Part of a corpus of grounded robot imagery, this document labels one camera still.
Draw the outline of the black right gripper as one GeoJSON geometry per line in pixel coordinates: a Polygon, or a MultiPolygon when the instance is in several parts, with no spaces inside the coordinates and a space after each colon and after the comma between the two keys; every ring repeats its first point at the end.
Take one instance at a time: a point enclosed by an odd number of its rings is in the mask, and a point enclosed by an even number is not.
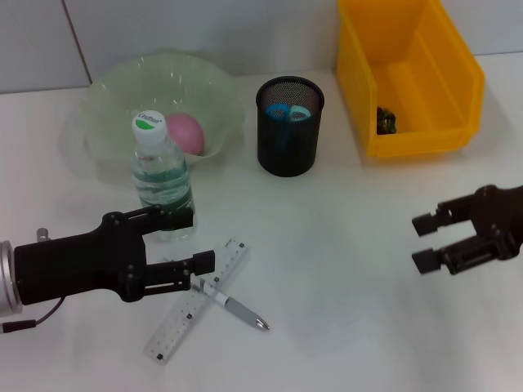
{"type": "Polygon", "coordinates": [[[471,221],[478,236],[440,249],[416,252],[412,259],[420,274],[445,266],[452,275],[494,260],[519,255],[522,246],[522,187],[500,189],[495,185],[437,205],[434,214],[412,219],[418,236],[435,233],[440,227],[471,221]]]}

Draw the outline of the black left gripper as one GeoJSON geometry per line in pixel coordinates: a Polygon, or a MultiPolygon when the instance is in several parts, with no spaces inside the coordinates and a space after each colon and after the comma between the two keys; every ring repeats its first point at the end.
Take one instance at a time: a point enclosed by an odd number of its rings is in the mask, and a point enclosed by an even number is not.
{"type": "Polygon", "coordinates": [[[212,273],[216,254],[205,251],[181,261],[146,264],[144,234],[192,227],[191,208],[111,212],[89,233],[16,247],[16,286],[24,305],[105,289],[122,301],[188,291],[191,277],[212,273]]]}

